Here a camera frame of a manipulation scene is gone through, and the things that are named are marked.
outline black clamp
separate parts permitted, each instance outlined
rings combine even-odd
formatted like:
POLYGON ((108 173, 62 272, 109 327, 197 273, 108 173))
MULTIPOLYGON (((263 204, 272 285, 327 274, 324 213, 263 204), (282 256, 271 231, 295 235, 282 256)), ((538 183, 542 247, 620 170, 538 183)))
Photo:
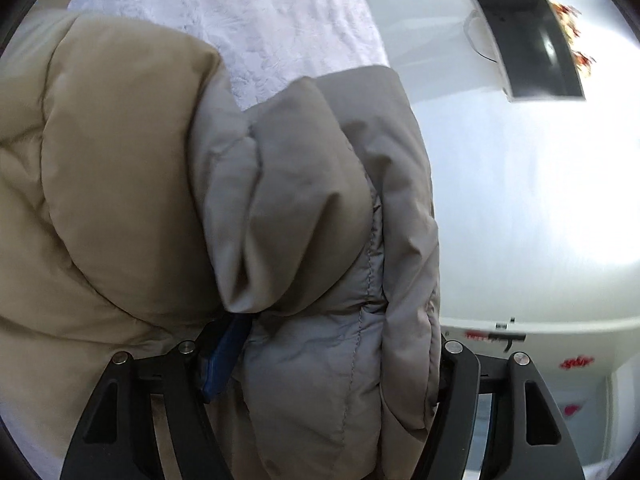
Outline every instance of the black clamp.
MULTIPOLYGON (((250 317, 227 315, 163 356, 114 355, 78 422, 61 480, 164 480, 150 394, 164 395, 183 480, 233 480, 204 403, 224 388, 250 326, 250 317)), ((447 341, 440 374, 436 417, 412 480, 461 480, 478 394, 493 394, 481 480, 584 480, 558 407, 526 354, 476 356, 447 341)))

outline jacket seam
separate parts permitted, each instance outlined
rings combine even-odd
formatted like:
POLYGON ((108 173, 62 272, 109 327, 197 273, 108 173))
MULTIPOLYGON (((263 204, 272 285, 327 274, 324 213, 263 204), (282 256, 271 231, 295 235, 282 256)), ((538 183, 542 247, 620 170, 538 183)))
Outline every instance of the jacket seam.
MULTIPOLYGON (((367 265, 369 267, 369 272, 367 273, 367 303, 371 300, 371 284, 373 282, 373 263, 372 263, 372 247, 373 240, 375 237, 375 225, 371 225, 371 231, 369 235, 369 243, 367 247, 367 265)), ((355 376, 355 367, 356 367, 356 355, 358 353, 358 348, 360 347, 360 341, 362 340, 362 311, 364 307, 360 308, 358 313, 358 331, 356 336, 356 344, 353 348, 353 354, 351 355, 351 371, 349 377, 349 386, 347 387, 347 394, 344 399, 344 411, 342 413, 342 424, 340 427, 340 450, 337 453, 337 456, 334 460, 334 464, 331 468, 331 478, 335 473, 335 466, 340 458, 341 453, 344 451, 344 445, 346 440, 346 427, 347 427, 347 416, 349 415, 349 399, 351 397, 351 391, 353 389, 353 378, 355 376)))
POLYGON ((236 144, 238 144, 239 142, 242 142, 247 137, 252 138, 251 135, 249 134, 249 132, 245 132, 242 136, 238 137, 237 139, 234 139, 228 146, 225 146, 224 149, 220 153, 213 153, 214 161, 216 163, 219 162, 221 158, 225 157, 232 149, 235 148, 236 144))

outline puffer jacket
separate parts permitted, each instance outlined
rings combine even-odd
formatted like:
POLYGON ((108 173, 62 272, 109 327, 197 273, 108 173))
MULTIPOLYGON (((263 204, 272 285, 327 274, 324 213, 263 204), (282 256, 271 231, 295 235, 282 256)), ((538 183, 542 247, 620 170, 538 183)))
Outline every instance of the puffer jacket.
POLYGON ((59 474, 114 352, 226 309, 261 313, 209 406, 237 480, 408 479, 438 239, 398 76, 303 78, 241 112, 209 45, 66 3, 41 0, 0 59, 0 408, 38 473, 59 474))

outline silver bolt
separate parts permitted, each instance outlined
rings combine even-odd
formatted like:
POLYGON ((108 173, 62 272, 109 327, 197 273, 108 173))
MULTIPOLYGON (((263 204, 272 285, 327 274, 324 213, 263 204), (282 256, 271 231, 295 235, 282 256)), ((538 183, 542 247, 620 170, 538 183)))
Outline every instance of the silver bolt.
POLYGON ((123 365, 127 362, 127 359, 129 359, 129 354, 127 354, 126 352, 117 352, 113 355, 111 361, 115 365, 123 365))
POLYGON ((459 354, 462 352, 463 346, 457 341, 447 341, 444 343, 444 348, 446 348, 450 354, 459 354))
POLYGON ((513 360, 520 366, 526 366, 531 362, 531 359, 524 352, 516 352, 513 355, 513 360))
POLYGON ((178 352, 188 355, 196 349, 196 343, 193 341, 183 341, 178 346, 178 352))

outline red sticker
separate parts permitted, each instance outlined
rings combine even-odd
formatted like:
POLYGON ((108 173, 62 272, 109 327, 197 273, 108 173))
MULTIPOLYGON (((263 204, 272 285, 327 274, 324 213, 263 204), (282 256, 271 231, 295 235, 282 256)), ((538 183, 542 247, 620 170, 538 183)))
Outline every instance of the red sticker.
POLYGON ((564 416, 572 416, 579 412, 581 409, 582 406, 580 404, 569 404, 568 406, 565 406, 564 410, 562 411, 564 412, 564 416))
POLYGON ((560 368, 564 370, 570 370, 571 368, 584 368, 585 366, 589 366, 595 360, 596 359, 594 357, 580 355, 573 359, 565 359, 564 362, 560 365, 560 368))
POLYGON ((489 335, 486 332, 478 332, 478 330, 467 330, 465 337, 473 341, 489 341, 489 335))

